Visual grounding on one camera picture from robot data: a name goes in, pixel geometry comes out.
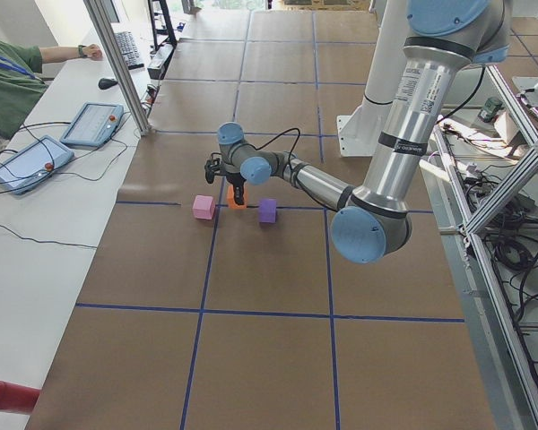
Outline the operator hand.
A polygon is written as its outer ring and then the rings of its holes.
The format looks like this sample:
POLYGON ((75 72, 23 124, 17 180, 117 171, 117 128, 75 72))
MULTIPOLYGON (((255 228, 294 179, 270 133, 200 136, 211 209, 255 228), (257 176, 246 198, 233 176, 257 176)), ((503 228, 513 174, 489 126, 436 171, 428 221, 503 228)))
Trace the operator hand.
POLYGON ((93 61, 101 61, 103 54, 101 48, 96 44, 81 46, 82 56, 93 61))

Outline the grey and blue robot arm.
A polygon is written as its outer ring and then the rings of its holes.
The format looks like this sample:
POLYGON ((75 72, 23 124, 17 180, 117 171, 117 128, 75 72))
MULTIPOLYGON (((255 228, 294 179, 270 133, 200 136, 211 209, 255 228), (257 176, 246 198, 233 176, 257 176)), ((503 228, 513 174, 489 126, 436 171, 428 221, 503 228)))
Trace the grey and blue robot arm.
POLYGON ((293 156, 247 142, 242 127, 223 124, 220 155, 204 166, 212 183, 224 176, 243 202, 244 184, 277 176, 335 212, 332 239, 347 260, 375 262, 406 244, 412 224, 404 198, 457 73, 506 58, 509 1, 410 1, 405 65, 362 185, 354 187, 293 156))

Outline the operator forearm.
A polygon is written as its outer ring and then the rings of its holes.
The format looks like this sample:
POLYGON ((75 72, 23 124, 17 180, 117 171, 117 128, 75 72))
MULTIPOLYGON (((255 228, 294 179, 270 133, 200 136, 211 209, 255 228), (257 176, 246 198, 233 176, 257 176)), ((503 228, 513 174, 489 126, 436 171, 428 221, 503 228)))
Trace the operator forearm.
POLYGON ((43 64, 58 64, 68 60, 85 58, 86 47, 40 47, 39 52, 43 64))

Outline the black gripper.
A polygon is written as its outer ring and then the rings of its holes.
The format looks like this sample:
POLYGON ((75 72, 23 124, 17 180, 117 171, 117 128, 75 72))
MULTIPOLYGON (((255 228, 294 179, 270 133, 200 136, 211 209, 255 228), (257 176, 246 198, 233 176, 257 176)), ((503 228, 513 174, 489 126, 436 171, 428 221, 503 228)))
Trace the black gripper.
POLYGON ((238 169, 226 165, 224 168, 225 176, 228 182, 232 185, 233 201, 236 206, 244 205, 244 185, 246 179, 240 174, 238 169))

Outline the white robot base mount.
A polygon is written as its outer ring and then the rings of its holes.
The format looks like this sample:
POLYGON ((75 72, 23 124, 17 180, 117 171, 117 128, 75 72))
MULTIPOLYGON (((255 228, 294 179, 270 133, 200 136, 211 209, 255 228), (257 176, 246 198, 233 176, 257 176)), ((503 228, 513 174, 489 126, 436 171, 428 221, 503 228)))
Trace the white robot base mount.
POLYGON ((362 102, 351 115, 337 117, 343 157, 367 157, 374 153, 406 64, 406 11, 405 0, 386 2, 362 102))

